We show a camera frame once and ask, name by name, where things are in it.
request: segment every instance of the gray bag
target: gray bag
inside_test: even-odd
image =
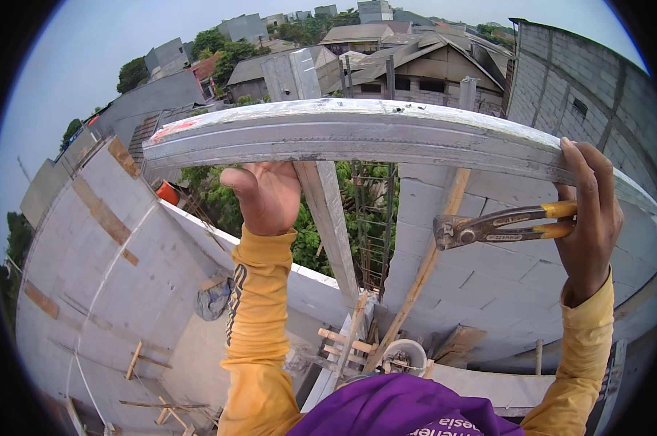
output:
[[[205,321],[214,321],[225,309],[229,300],[229,279],[210,289],[198,291],[195,313]]]

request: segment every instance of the construction site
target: construction site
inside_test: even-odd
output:
[[[610,259],[608,376],[587,424],[600,435],[657,325],[656,90],[609,48],[511,21],[514,53],[486,55],[496,74],[442,33],[341,57],[327,86],[316,50],[293,49],[259,63],[271,102],[230,108],[196,96],[127,126],[106,128],[107,110],[90,121],[21,204],[35,236],[16,344],[70,433],[216,434],[231,383],[219,366],[229,308],[213,320],[199,308],[205,296],[229,298],[238,229],[201,195],[214,177],[199,186],[186,169],[267,161],[293,162],[301,217],[319,235],[306,261],[316,269],[294,263],[287,282],[284,369],[301,411],[343,375],[380,367],[486,397],[519,423],[561,358],[567,273],[556,245],[443,250],[433,220],[556,202],[553,183],[573,184],[566,136],[612,161],[625,216]],[[446,68],[444,99],[418,83],[417,65]]]

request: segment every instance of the purple cloth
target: purple cloth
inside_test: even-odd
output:
[[[493,413],[488,398],[460,397],[436,381],[401,373],[343,386],[317,404],[287,436],[481,434],[525,436],[519,425]]]

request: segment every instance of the pliers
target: pliers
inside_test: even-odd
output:
[[[571,233],[575,221],[534,225],[523,229],[499,229],[499,227],[542,218],[573,217],[577,214],[575,200],[548,203],[540,206],[516,207],[478,218],[457,215],[438,215],[432,220],[435,245],[438,250],[449,250],[472,242],[512,242],[531,239],[562,238]]]

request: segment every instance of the sky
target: sky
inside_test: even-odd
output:
[[[181,37],[190,41],[222,18],[259,13],[312,11],[330,0],[67,0],[38,38],[5,108],[0,132],[0,263],[6,247],[6,214],[19,211],[28,189],[17,156],[34,177],[46,158],[56,158],[67,125],[84,119],[118,93],[120,67],[152,48]],[[355,0],[336,1],[339,11]],[[510,26],[508,17],[525,18],[578,33],[605,45],[645,69],[631,39],[602,0],[393,0],[421,15],[490,21]]]

